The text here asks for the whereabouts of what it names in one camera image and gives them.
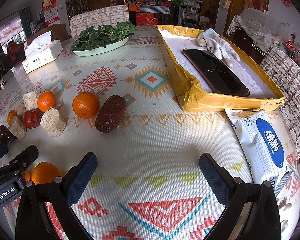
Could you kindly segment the dark date edge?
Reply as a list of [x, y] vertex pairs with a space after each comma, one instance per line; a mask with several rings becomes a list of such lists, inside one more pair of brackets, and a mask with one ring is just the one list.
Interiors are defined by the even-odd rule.
[[0, 126], [0, 146], [14, 142], [16, 137], [9, 131], [5, 125]]

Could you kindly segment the beige sugarcane chunk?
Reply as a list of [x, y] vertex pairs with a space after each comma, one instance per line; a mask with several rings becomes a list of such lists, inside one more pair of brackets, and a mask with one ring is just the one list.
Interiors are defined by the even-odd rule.
[[58, 137], [66, 127], [66, 120], [59, 110], [51, 107], [43, 114], [40, 125], [49, 136]]
[[26, 126], [18, 116], [13, 117], [8, 125], [8, 129], [18, 140], [22, 140], [25, 137], [27, 131]]
[[23, 95], [23, 101], [26, 110], [38, 109], [38, 98], [40, 97], [40, 90], [36, 89]]

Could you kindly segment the red jujube fruit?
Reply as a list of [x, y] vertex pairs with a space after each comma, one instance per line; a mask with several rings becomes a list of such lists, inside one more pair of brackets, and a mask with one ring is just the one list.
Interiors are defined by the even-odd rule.
[[28, 110], [23, 114], [23, 124], [26, 128], [36, 128], [40, 124], [40, 114], [37, 110]]

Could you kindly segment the small orange mandarin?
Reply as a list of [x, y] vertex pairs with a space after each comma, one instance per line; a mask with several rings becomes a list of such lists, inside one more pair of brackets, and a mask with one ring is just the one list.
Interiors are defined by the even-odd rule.
[[9, 125], [12, 119], [17, 116], [17, 111], [16, 110], [11, 110], [8, 115], [7, 115], [7, 124]]

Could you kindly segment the beige sugarcane chunk front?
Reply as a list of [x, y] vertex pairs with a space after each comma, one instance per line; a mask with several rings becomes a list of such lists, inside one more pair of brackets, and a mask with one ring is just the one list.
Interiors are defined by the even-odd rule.
[[66, 120], [59, 110], [51, 107], [43, 114], [40, 125], [49, 136], [58, 137], [66, 127]]

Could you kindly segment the beige sugarcane chunk back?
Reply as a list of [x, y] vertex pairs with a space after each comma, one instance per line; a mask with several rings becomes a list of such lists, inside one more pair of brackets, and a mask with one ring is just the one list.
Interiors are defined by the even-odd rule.
[[38, 98], [40, 97], [40, 90], [36, 89], [23, 95], [23, 101], [26, 110], [38, 109]]

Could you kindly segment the large orange mandarin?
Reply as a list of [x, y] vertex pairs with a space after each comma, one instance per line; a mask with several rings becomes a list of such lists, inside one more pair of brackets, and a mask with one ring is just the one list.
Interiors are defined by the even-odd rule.
[[72, 110], [80, 118], [92, 118], [98, 113], [99, 108], [100, 100], [93, 93], [82, 92], [72, 101]]

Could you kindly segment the large brown date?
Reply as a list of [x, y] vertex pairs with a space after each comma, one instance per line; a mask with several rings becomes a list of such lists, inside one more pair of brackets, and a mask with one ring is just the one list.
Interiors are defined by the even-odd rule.
[[112, 95], [104, 102], [95, 121], [95, 127], [103, 133], [111, 132], [125, 114], [127, 103], [119, 95]]

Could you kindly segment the cleaning wipes pack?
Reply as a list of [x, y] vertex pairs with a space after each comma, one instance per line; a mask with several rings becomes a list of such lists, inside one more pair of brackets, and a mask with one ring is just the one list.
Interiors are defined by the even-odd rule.
[[292, 180], [295, 158], [289, 158], [264, 110], [227, 109], [226, 114], [245, 154], [253, 181], [269, 181], [275, 196]]

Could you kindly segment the white tissue box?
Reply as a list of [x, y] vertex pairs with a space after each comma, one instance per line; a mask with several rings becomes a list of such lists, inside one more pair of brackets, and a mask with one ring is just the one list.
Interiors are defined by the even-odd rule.
[[52, 62], [62, 52], [60, 40], [52, 40], [52, 31], [37, 36], [25, 50], [23, 68], [27, 74]]

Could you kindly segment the yellow taped cardboard tray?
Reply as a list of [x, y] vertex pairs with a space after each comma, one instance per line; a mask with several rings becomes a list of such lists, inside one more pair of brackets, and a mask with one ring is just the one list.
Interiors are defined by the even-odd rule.
[[277, 110], [285, 96], [271, 77], [233, 42], [232, 48], [241, 58], [231, 70], [250, 91], [249, 97], [214, 93], [203, 77], [182, 54], [184, 48], [198, 49], [199, 29], [157, 25], [162, 39], [161, 52], [167, 64], [174, 92], [182, 110], [188, 112], [222, 111], [224, 109]]

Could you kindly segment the patterned chair right side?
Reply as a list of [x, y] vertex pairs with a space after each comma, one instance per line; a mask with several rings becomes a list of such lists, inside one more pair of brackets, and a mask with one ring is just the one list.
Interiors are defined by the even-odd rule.
[[277, 47], [268, 50], [260, 66], [285, 96], [279, 111], [300, 158], [300, 67]]

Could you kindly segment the black smartphone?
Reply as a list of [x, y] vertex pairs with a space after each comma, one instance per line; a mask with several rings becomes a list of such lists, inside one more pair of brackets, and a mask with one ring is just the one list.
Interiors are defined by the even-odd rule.
[[183, 55], [198, 70], [214, 93], [248, 97], [250, 90], [230, 68], [207, 50], [183, 49]]

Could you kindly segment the brown chair back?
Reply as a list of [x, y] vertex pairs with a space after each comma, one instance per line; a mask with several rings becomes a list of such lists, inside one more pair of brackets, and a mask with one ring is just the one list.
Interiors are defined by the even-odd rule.
[[32, 35], [28, 40], [27, 40], [27, 45], [30, 45], [31, 42], [38, 37], [39, 35], [42, 35], [44, 33], [47, 33], [51, 31], [51, 40], [60, 40], [60, 41], [65, 41], [67, 39], [70, 38], [70, 35], [68, 34], [67, 30], [66, 30], [66, 24], [65, 23], [61, 23], [61, 24], [52, 24], [40, 31], [38, 31], [37, 33], [35, 33], [34, 35]]

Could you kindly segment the white oval plate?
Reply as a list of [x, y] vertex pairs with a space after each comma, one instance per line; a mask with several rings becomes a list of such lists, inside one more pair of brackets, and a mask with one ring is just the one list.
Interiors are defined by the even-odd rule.
[[93, 56], [93, 55], [98, 55], [98, 54], [102, 54], [102, 53], [106, 53], [109, 52], [111, 50], [115, 50], [117, 48], [120, 48], [121, 46], [124, 46], [128, 41], [129, 41], [129, 36], [127, 36], [125, 39], [121, 40], [121, 41], [117, 41], [114, 42], [112, 44], [106, 45], [106, 47], [98, 47], [98, 48], [94, 48], [92, 50], [82, 50], [82, 51], [74, 51], [72, 50], [72, 52], [77, 55], [77, 56]]

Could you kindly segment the green spinach leaves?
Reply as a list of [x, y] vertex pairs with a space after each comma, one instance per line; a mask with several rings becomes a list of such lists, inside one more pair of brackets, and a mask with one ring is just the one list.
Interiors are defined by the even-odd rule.
[[105, 24], [89, 27], [80, 32], [79, 38], [72, 44], [72, 51], [92, 50], [124, 40], [134, 34], [136, 26], [130, 22], [117, 22], [116, 27]]

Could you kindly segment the grey cloth glove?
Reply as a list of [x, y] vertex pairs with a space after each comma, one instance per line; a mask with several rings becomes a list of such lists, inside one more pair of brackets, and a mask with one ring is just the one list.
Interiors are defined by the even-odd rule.
[[204, 50], [208, 50], [219, 60], [223, 60], [229, 68], [233, 66], [233, 61], [229, 55], [236, 61], [241, 60], [232, 46], [230, 46], [226, 40], [218, 36], [212, 28], [202, 31], [197, 37], [197, 42]]

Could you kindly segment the white patterned chair back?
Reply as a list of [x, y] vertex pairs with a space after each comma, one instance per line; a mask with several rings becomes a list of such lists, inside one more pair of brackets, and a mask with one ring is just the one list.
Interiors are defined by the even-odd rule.
[[116, 26], [117, 22], [129, 22], [129, 11], [126, 5], [115, 5], [86, 11], [71, 18], [71, 37], [78, 37], [81, 31], [93, 25], [95, 27], [105, 24]]

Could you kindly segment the wall calendar red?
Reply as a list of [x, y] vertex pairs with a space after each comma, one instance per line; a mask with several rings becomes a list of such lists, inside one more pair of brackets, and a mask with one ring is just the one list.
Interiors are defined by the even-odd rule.
[[44, 13], [45, 25], [51, 25], [59, 20], [57, 0], [43, 0], [42, 10]]

